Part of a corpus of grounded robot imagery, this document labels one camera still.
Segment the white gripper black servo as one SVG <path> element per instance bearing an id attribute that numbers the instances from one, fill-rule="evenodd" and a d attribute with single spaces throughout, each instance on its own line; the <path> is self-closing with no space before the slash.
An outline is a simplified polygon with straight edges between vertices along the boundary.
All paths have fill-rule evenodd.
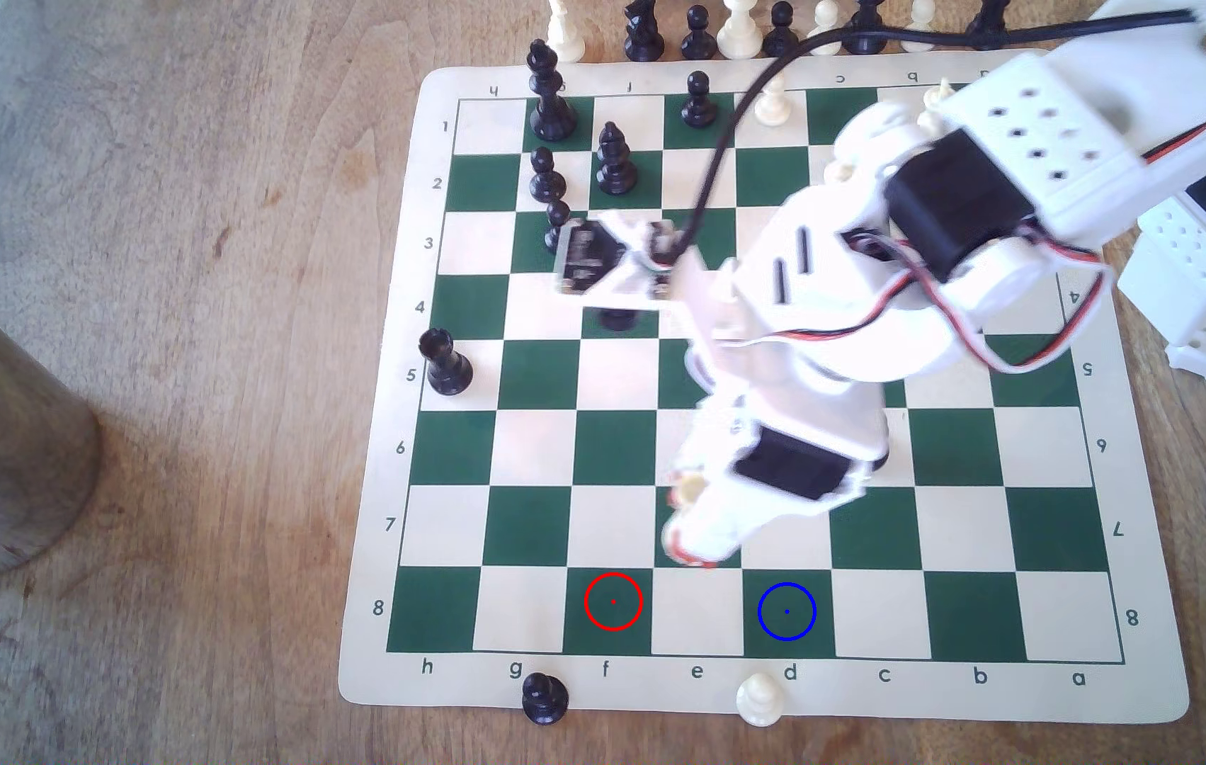
<path id="1" fill-rule="evenodd" d="M 683 566 L 714 567 L 775 514 L 819 514 L 863 496 L 888 461 L 882 384 L 850 384 L 832 395 L 794 395 L 778 411 L 744 385 L 702 384 L 686 437 L 686 507 L 661 529 L 665 555 Z"/>

